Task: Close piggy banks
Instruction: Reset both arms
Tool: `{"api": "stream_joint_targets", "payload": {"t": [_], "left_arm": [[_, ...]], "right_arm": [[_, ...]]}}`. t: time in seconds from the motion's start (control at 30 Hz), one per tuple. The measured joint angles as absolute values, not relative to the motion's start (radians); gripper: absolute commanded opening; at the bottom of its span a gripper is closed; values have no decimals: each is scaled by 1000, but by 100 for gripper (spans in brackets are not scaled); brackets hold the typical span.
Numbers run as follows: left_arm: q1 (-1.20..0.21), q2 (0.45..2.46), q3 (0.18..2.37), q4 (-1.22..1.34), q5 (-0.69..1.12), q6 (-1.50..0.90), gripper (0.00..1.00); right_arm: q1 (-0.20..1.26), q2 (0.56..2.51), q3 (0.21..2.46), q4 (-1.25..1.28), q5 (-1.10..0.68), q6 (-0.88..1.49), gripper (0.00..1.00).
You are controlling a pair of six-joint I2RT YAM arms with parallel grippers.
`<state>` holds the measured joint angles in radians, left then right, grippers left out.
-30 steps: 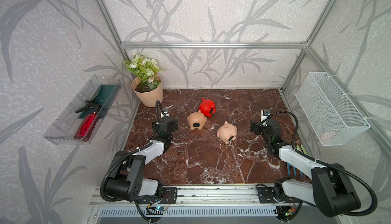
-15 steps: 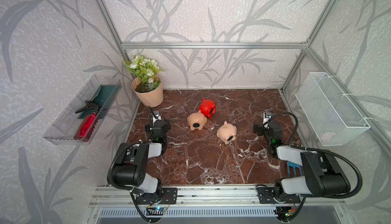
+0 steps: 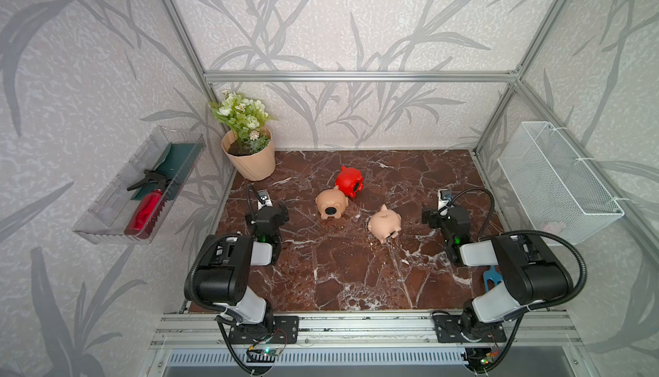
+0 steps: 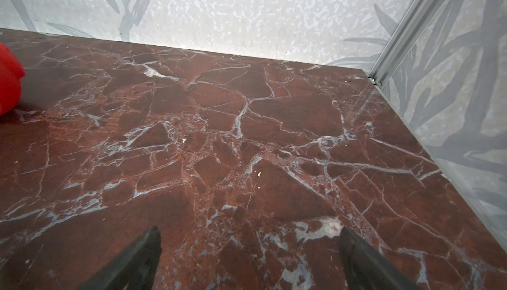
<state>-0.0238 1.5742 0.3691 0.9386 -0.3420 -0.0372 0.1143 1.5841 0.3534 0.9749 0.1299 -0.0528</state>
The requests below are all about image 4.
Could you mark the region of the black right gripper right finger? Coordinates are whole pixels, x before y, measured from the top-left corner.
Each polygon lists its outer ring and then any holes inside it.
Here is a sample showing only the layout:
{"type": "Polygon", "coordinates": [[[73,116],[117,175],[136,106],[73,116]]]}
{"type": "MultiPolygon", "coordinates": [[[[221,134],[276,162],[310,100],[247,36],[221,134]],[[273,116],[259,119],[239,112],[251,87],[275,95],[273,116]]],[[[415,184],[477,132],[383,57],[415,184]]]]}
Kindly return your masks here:
{"type": "Polygon", "coordinates": [[[350,289],[419,288],[415,282],[348,227],[341,230],[339,254],[350,289]]]}

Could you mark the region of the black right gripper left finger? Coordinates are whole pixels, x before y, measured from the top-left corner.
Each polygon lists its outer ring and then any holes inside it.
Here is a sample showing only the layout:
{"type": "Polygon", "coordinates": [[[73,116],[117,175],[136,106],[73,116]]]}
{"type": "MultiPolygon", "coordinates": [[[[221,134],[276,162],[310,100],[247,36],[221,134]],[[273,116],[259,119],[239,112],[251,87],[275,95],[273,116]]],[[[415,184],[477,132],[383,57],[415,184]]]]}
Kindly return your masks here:
{"type": "Polygon", "coordinates": [[[79,289],[152,289],[161,253],[161,234],[152,226],[79,289]]]}

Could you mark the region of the red piggy bank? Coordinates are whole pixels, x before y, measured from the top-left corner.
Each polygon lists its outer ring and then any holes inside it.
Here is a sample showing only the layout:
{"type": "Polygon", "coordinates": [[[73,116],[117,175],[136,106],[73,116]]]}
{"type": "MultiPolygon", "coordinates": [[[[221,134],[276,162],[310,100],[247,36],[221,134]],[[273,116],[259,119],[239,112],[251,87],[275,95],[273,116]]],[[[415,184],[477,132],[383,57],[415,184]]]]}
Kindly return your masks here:
{"type": "Polygon", "coordinates": [[[20,101],[22,94],[21,79],[26,72],[12,51],[1,43],[1,115],[13,109],[20,101]]]}

